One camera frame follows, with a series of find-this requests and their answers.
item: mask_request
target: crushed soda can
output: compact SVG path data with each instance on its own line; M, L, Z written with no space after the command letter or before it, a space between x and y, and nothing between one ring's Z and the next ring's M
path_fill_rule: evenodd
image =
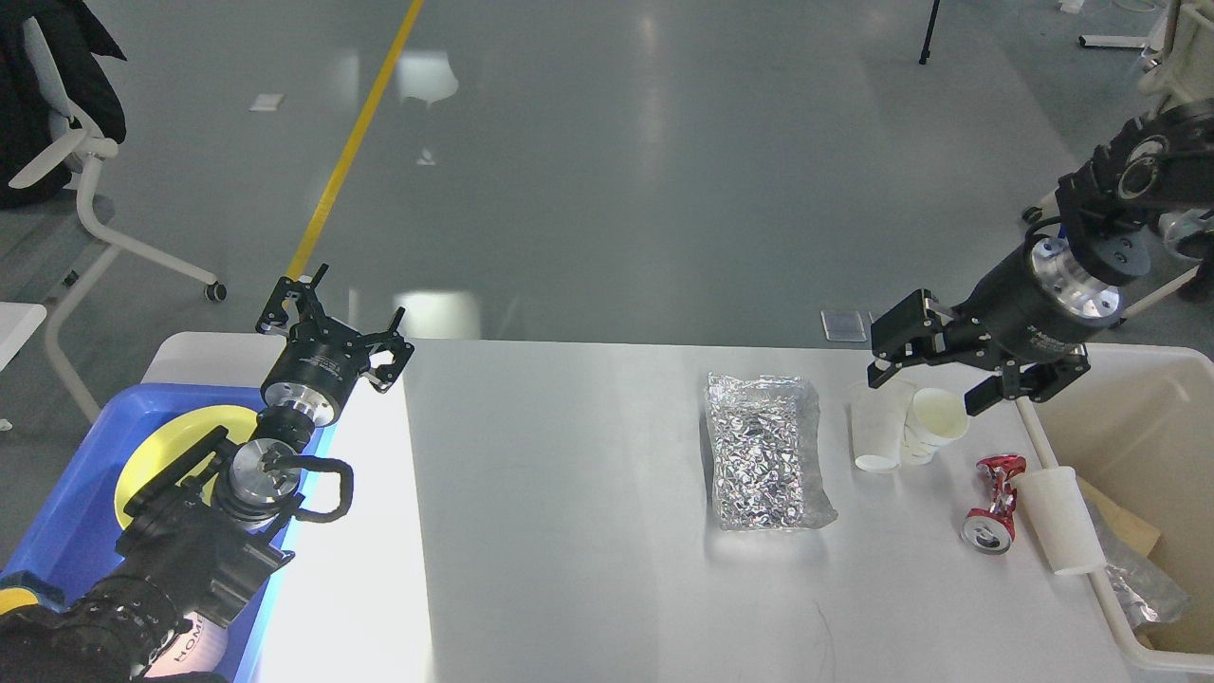
M972 508L961 523L961 539L978 551L1000 556L1011 548L1016 539L1016 527L1011 513L1016 510L1016 490L1011 479L1023 474L1025 459L1015 454L982 459L978 473L991 483L991 506Z

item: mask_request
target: white chair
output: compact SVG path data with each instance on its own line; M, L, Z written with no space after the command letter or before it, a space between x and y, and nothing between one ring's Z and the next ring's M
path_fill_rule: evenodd
M25 53L38 75L39 91L51 107L50 127L53 141L17 172L8 184L15 188L29 187L59 163L67 161L73 171L80 173L75 201L80 223L95 238L108 244L101 256L85 269L84 274L68 290L67 296L51 312L42 335L46 355L55 374L67 387L72 400L80 406L89 422L96 422L101 409L75 369L72 368L67 355L63 354L63 349L59 348L59 328L63 326L63 321L72 314L80 300L101 279L114 258L123 250L126 250L192 277L206 285L204 294L211 301L222 301L227 296L227 290L215 273L112 229L97 218L92 206L93 195L97 192L97 178L106 159L112 159L118 154L118 143L106 137L89 114L68 97L63 80L59 78L59 70L55 64L55 57L51 55L51 49L42 35L38 19L27 19L22 28Z

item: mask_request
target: aluminum foil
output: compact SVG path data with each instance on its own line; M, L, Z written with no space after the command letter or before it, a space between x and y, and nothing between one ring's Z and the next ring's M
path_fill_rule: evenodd
M1108 562L1105 573L1130 627L1169 624L1180 619L1192 603L1189 593L1155 563L1118 539L1095 503L1088 500L1084 502Z
M708 428L721 529L819 529L839 517L822 489L809 383L709 375Z

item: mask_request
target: paper cup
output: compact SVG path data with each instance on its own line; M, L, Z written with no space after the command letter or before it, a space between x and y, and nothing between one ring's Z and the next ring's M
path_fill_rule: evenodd
M1014 477L1011 484L1016 488L1016 507L1028 516L1054 574L1088 574L1105 568L1105 552L1073 468L1026 472Z
M915 392L902 431L902 462L931 462L936 451L964 437L969 428L970 416L960 397L943 389Z
M851 448L856 467L892 473L898 468L902 427L917 387L891 380L880 389L851 388Z

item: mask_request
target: yellow floor line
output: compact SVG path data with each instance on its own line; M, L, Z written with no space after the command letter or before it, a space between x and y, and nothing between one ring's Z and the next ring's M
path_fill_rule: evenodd
M307 266L308 258L312 257L312 250L316 249L316 243L320 239L324 222L329 218L333 203L336 201L337 193L341 192L341 186L346 182L346 175L350 172L350 166L354 163L354 156L358 154L358 147L363 143L367 129L371 125L371 118L375 115L375 109L379 108L380 98L384 96L388 79L392 78L396 63L401 58L401 51L404 50L404 41L409 39L409 33L413 30L414 22L418 21L418 13L421 11L422 4L425 4L425 0L413 0L413 4L409 5L409 11L404 15L404 21L401 22L401 29L396 32L396 40L392 41L392 47L388 49L387 56L384 57L380 73L375 76L375 82L371 85L370 93L367 95L367 101L363 102L363 110L358 113L354 129L350 131L350 137L346 138L346 147L341 150L341 156L337 159L337 165L333 169L333 173L329 175L329 182L324 186L320 201L317 203L316 211L312 212L312 220L307 222L307 229L304 232L304 238L300 239L300 245L295 249L290 266L287 267L287 277L291 279L299 279L304 272L304 267Z

